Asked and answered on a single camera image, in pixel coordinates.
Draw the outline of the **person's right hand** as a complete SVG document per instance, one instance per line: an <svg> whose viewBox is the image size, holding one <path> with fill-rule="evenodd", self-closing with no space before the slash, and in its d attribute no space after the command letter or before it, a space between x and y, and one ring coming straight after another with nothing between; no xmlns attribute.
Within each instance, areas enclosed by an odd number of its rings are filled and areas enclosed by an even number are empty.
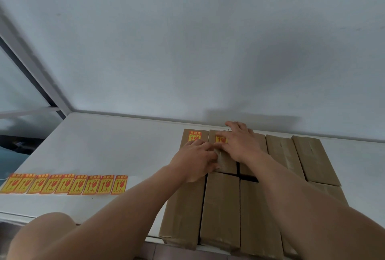
<svg viewBox="0 0 385 260"><path fill-rule="evenodd" d="M253 130L243 122L227 121L231 129L228 143L214 143L214 148L227 152L237 162L250 165L263 155L262 149L254 136Z"/></svg>

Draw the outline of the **person's left hand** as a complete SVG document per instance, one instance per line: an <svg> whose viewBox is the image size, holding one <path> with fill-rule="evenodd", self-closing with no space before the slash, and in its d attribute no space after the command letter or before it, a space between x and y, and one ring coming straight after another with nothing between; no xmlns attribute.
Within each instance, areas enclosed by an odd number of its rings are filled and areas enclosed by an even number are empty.
<svg viewBox="0 0 385 260"><path fill-rule="evenodd" d="M217 163L218 155L209 142L189 141L174 155L167 166L169 177L182 183L195 182L205 176L205 166Z"/></svg>

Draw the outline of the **taped brown cardboard box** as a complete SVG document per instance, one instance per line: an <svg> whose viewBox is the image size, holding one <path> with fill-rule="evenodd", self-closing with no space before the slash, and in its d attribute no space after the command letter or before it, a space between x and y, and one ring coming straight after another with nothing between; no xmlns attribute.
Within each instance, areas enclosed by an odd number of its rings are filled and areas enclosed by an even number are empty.
<svg viewBox="0 0 385 260"><path fill-rule="evenodd" d="M211 143L211 144L215 143L216 131L217 130L210 130L209 131L209 143ZM218 155L217 163L220 166L220 168L217 169L215 172L236 175L237 174L236 161L233 160L227 152L225 152L221 149L214 149L214 151Z"/></svg>

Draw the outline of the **person's left forearm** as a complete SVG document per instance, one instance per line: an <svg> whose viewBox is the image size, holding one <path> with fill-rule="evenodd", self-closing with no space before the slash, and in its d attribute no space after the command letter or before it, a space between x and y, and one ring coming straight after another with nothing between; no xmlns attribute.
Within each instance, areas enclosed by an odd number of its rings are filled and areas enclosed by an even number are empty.
<svg viewBox="0 0 385 260"><path fill-rule="evenodd" d="M35 260L131 260L140 249L165 202L196 170L167 165L112 200Z"/></svg>

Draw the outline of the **person's right forearm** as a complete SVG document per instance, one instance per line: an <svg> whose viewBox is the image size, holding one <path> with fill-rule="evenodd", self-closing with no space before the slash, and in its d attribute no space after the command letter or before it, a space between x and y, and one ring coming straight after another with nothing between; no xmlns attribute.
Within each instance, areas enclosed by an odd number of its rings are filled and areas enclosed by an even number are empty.
<svg viewBox="0 0 385 260"><path fill-rule="evenodd" d="M282 234L304 260L385 260L385 229L301 180L269 155L242 159L261 184Z"/></svg>

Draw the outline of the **group of brown cardboard boxes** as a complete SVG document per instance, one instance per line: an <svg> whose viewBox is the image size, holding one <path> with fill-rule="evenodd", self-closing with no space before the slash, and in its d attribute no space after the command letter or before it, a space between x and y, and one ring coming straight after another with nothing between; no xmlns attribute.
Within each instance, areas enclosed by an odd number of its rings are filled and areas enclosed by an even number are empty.
<svg viewBox="0 0 385 260"><path fill-rule="evenodd" d="M348 205L319 139L254 133L260 148L325 194ZM198 244L233 255L274 260L301 257L279 232L256 177L242 163L237 174L213 172L183 185L167 201L159 237L195 250Z"/></svg>

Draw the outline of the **row of yellow red stickers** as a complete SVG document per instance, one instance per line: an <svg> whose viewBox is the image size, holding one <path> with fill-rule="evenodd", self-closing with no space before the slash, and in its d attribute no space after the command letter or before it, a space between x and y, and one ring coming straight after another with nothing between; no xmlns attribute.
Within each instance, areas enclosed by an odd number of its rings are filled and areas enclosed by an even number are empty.
<svg viewBox="0 0 385 260"><path fill-rule="evenodd" d="M0 187L0 194L120 195L127 182L127 175L13 173Z"/></svg>

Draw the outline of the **person's bare knee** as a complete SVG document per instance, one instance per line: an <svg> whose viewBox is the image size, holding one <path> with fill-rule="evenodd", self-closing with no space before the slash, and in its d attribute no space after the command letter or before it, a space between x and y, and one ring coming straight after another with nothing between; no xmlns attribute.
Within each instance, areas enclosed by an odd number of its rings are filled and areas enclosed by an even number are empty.
<svg viewBox="0 0 385 260"><path fill-rule="evenodd" d="M67 214L43 214L23 226L12 239L6 260L32 260L77 227Z"/></svg>

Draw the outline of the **white window frame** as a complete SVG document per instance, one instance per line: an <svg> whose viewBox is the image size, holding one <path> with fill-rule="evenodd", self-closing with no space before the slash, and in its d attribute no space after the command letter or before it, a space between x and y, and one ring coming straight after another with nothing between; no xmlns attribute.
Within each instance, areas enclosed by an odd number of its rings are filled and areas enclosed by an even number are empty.
<svg viewBox="0 0 385 260"><path fill-rule="evenodd" d="M0 3L0 48L36 88L61 119L65 119L74 108L53 78L49 75L36 53L27 44L19 30Z"/></svg>

